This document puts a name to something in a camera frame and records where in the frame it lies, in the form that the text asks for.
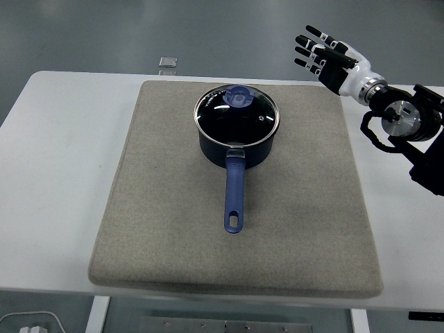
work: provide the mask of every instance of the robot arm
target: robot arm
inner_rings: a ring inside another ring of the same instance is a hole
[[[382,76],[370,70],[369,61],[350,45],[335,40],[318,29],[307,26],[307,31],[321,39],[316,43],[299,35],[295,50],[306,57],[296,64],[308,69],[328,89],[339,96],[351,96],[356,102],[369,106],[361,124],[361,131],[371,142],[387,153],[401,153],[412,164],[411,179],[436,195],[444,196],[444,131],[437,136],[424,153],[409,142],[426,141],[436,136],[444,121],[444,98],[435,92],[415,85],[412,96],[387,85]],[[373,117],[382,118],[382,128],[393,146],[379,142],[368,128]]]

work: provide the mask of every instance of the lid rim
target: lid rim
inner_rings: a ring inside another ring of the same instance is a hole
[[[199,124],[199,121],[198,121],[198,118],[197,118],[197,112],[198,112],[198,109],[199,109],[200,105],[202,104],[202,102],[203,102],[203,101],[207,98],[207,96],[208,96],[209,94],[211,94],[212,92],[215,92],[215,91],[217,91],[217,90],[220,90],[221,88],[229,87],[229,86],[231,86],[231,85],[221,85],[221,86],[219,86],[219,87],[215,87],[215,88],[213,88],[213,89],[207,91],[206,93],[204,93],[204,95],[202,95],[202,96],[199,98],[199,100],[197,101],[196,105],[194,106],[194,122],[196,123],[196,126],[197,126],[197,128],[198,128],[198,130],[199,130],[199,133],[202,134],[206,139],[210,140],[211,142],[214,142],[215,144],[218,144],[218,145],[220,145],[220,146],[224,146],[224,147],[227,147],[227,148],[237,148],[237,149],[240,149],[240,148],[249,148],[249,147],[252,147],[252,146],[259,145],[259,144],[261,144],[261,143],[267,141],[268,139],[270,139],[272,136],[274,136],[274,134],[275,134],[276,131],[278,130],[278,128],[279,128],[279,124],[280,124],[280,113],[279,113],[279,109],[278,109],[278,107],[276,106],[276,104],[275,104],[275,102],[273,101],[273,99],[271,99],[271,97],[270,97],[269,95],[267,95],[266,93],[264,93],[264,92],[261,91],[260,89],[257,89],[256,87],[252,87],[252,86],[250,86],[250,85],[243,85],[243,86],[245,86],[245,87],[249,87],[249,88],[253,88],[253,89],[259,91],[259,92],[262,94],[262,96],[264,96],[264,97],[266,98],[266,100],[267,100],[267,101],[271,104],[271,106],[273,107],[273,111],[274,111],[274,113],[275,113],[275,123],[274,123],[273,128],[271,129],[271,131],[270,131],[269,134],[267,134],[264,138],[260,139],[259,141],[253,142],[252,144],[244,144],[244,145],[241,145],[241,146],[233,146],[233,145],[229,145],[229,144],[224,144],[223,142],[219,142],[219,141],[213,139],[212,137],[210,137],[210,136],[209,136],[209,135],[208,135],[208,134],[207,134],[207,133],[201,128],[201,126],[200,126],[200,124]]]

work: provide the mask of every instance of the navy blue saucepan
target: navy blue saucepan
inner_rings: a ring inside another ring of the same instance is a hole
[[[257,88],[223,85],[199,99],[194,120],[204,155],[227,169],[224,227],[238,233],[244,226],[244,172],[270,153],[278,108]]]

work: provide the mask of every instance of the white table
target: white table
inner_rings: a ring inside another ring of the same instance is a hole
[[[411,165],[404,157],[373,147],[359,130],[368,109],[343,97],[382,270],[381,296],[367,300],[197,296],[100,287],[89,282],[87,269],[94,240],[145,80],[319,85],[130,74],[34,74],[0,128],[0,289],[444,310],[444,198],[410,180]],[[410,86],[401,88],[413,91]],[[443,87],[432,89],[444,94]],[[377,121],[373,128],[384,136]],[[425,149],[429,144],[417,146]]]

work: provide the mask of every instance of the handle hole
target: handle hole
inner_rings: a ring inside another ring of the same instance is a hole
[[[237,228],[239,225],[239,213],[236,211],[230,212],[230,227]]]

